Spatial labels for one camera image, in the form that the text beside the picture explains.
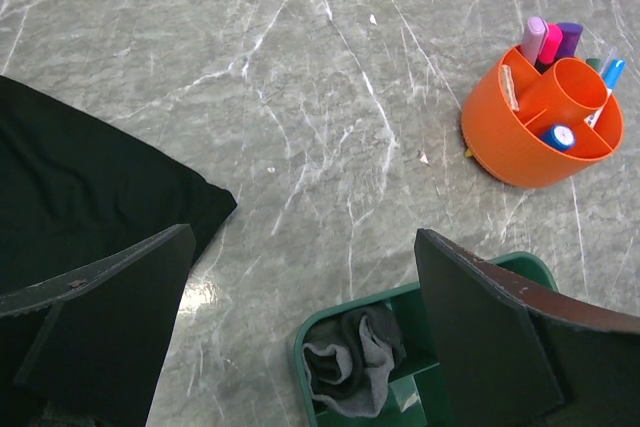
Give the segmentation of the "purple black highlighter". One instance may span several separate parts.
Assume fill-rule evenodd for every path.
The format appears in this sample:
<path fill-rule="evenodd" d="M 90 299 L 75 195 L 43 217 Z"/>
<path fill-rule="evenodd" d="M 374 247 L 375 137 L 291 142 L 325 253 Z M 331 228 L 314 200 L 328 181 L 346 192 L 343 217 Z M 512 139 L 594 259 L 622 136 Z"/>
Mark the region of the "purple black highlighter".
<path fill-rule="evenodd" d="M 555 60 L 573 58 L 579 45 L 584 26 L 573 22 L 558 22 L 556 26 L 562 33 L 562 39 L 556 52 Z"/>

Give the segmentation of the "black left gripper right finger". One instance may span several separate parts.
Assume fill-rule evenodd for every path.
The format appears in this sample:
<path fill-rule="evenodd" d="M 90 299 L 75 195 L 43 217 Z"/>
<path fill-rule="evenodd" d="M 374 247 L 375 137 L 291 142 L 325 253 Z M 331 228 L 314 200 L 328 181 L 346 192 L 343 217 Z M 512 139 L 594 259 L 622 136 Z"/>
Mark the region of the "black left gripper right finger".
<path fill-rule="evenodd" d="M 557 293 L 431 229 L 414 245 L 457 426 L 636 426 L 639 319 Z"/>

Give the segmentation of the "orange round pen holder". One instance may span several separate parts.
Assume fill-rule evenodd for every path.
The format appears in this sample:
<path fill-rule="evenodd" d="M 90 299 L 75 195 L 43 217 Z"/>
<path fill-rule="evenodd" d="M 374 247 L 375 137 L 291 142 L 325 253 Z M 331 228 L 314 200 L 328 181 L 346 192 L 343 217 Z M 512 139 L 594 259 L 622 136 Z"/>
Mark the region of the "orange round pen holder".
<path fill-rule="evenodd" d="M 520 110 L 510 110 L 500 66 L 512 69 Z M 604 108 L 591 128 L 586 119 Z M 575 146 L 559 152 L 540 140 L 554 124 L 570 127 Z M 624 117 L 603 78 L 579 58 L 563 58 L 540 74 L 517 47 L 506 51 L 467 97 L 461 130 L 467 148 L 492 176 L 519 188 L 563 181 L 613 155 L 624 138 Z"/>

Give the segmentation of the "lilac highlighter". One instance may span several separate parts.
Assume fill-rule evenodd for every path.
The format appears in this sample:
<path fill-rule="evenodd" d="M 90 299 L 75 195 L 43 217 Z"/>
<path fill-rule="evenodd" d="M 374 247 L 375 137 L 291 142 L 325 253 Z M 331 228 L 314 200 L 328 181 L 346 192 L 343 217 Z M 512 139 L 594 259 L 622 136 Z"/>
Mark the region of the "lilac highlighter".
<path fill-rule="evenodd" d="M 531 65 L 536 63 L 547 34 L 547 23 L 539 16 L 530 17 L 524 25 L 519 51 Z"/>

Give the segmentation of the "white blue marker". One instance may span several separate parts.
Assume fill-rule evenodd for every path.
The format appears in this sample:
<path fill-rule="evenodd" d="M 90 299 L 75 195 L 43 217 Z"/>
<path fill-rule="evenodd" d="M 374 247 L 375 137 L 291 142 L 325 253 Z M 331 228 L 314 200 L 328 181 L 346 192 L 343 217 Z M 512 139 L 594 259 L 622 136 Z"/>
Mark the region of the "white blue marker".
<path fill-rule="evenodd" d="M 623 59 L 613 59 L 609 64 L 608 67 L 604 70 L 604 75 L 603 75 L 603 80 L 607 89 L 607 98 L 611 97 L 611 94 L 613 92 L 613 89 L 616 87 L 620 76 L 622 74 L 622 72 L 624 71 L 626 67 L 626 61 Z M 590 115 L 587 119 L 586 119 L 586 123 L 591 127 L 594 128 L 595 125 L 597 124 L 602 112 L 603 112 L 604 108 L 601 107 L 600 109 L 598 109 L 594 114 Z"/>

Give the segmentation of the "pink black highlighter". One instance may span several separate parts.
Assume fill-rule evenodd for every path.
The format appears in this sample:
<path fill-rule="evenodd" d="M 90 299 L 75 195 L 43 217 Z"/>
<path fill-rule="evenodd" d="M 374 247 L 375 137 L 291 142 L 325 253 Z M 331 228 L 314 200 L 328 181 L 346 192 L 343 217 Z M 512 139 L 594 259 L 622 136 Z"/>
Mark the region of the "pink black highlighter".
<path fill-rule="evenodd" d="M 563 32 L 561 28 L 556 24 L 549 24 L 547 36 L 535 63 L 535 68 L 540 74 L 546 72 L 553 65 L 562 41 Z"/>

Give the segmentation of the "tan eraser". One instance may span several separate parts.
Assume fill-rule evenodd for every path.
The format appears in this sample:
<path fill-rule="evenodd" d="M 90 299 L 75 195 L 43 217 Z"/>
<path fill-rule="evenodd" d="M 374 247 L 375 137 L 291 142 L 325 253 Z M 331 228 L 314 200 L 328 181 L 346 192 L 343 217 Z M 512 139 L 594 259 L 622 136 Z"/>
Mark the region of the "tan eraser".
<path fill-rule="evenodd" d="M 509 65 L 500 66 L 500 82 L 503 94 L 511 111 L 518 112 L 520 110 L 518 99 L 516 96 L 515 83 L 512 75 L 512 69 Z"/>

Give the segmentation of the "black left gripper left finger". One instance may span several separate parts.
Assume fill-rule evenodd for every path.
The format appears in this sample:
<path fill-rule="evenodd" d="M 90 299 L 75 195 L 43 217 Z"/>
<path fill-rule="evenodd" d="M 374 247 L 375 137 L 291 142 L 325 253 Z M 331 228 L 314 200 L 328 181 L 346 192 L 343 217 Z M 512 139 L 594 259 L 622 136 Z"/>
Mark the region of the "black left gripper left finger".
<path fill-rule="evenodd" d="M 192 267 L 171 226 L 91 264 L 1 293 L 1 423 L 53 402 L 110 426 L 145 425 Z"/>

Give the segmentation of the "white green marker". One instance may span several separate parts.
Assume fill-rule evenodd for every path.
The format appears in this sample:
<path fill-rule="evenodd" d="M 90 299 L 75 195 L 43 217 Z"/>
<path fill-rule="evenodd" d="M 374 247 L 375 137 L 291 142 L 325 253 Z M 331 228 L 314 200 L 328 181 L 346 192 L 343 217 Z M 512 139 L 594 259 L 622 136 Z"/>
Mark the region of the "white green marker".
<path fill-rule="evenodd" d="M 595 71 L 600 70 L 601 59 L 596 57 L 590 57 L 585 60 L 586 64 L 593 68 Z"/>

